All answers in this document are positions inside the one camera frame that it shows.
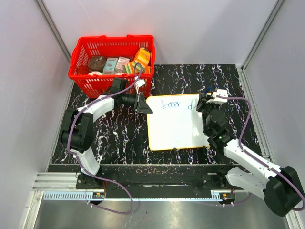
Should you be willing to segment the white whiteboard with orange frame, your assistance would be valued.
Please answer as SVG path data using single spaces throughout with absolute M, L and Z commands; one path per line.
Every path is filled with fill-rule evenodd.
M 196 111 L 199 94 L 150 96 L 146 102 L 148 143 L 152 151 L 208 147 L 202 115 Z

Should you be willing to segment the blue capped whiteboard marker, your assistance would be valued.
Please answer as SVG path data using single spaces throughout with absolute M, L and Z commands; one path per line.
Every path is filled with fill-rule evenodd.
M 212 96 L 211 96 L 211 87 L 208 87 L 208 89 L 206 89 L 206 91 L 203 93 L 206 95 L 206 106 L 205 106 L 205 109 L 208 109 L 211 104 L 208 102 L 210 99 L 212 99 Z

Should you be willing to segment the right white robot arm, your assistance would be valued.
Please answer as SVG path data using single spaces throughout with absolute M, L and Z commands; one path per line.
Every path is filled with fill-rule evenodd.
M 231 98 L 226 90 L 217 89 L 209 94 L 199 94 L 196 110 L 201 113 L 203 132 L 209 146 L 217 153 L 241 165 L 226 166 L 217 176 L 217 185 L 227 189 L 240 187 L 264 200 L 267 207 L 280 217 L 290 211 L 303 211 L 297 207 L 305 202 L 305 192 L 297 171 L 291 166 L 276 165 L 243 145 L 241 139 L 232 134 L 232 129 L 220 105 Z

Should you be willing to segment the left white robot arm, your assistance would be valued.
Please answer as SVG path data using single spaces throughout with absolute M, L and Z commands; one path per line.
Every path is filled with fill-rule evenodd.
M 68 108 L 64 112 L 59 132 L 59 141 L 70 154 L 77 159 L 81 172 L 87 176 L 87 184 L 96 189 L 102 186 L 103 177 L 100 164 L 95 159 L 93 144 L 93 124 L 107 112 L 120 105 L 127 105 L 135 111 L 144 114 L 153 114 L 146 103 L 142 92 L 128 93 L 132 86 L 127 86 L 127 80 L 115 78 L 111 86 L 97 99 L 80 108 Z

